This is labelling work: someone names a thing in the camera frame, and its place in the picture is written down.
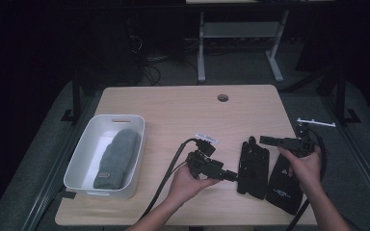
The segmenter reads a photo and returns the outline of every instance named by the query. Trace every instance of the wooden table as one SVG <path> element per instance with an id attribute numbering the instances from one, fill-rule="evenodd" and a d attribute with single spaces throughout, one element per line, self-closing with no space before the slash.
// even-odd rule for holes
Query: wooden table
<path id="1" fill-rule="evenodd" d="M 228 101 L 221 102 L 218 95 Z M 92 199 L 79 194 L 63 198 L 56 222 L 61 225 L 127 225 L 135 223 L 154 196 L 177 148 L 197 132 L 219 140 L 211 158 L 237 172 L 242 142 L 249 136 L 295 137 L 273 86 L 134 87 L 106 89 L 97 115 L 130 114 L 145 119 L 146 144 L 136 193 L 128 200 Z M 278 151 L 270 150 L 270 172 Z M 178 163 L 196 150 L 190 142 Z M 166 197 L 171 179 L 161 192 Z M 223 181 L 200 192 L 175 213 L 168 225 L 288 224 L 288 215 L 266 200 L 236 192 L 237 183 Z M 308 207 L 299 224 L 315 224 Z"/>

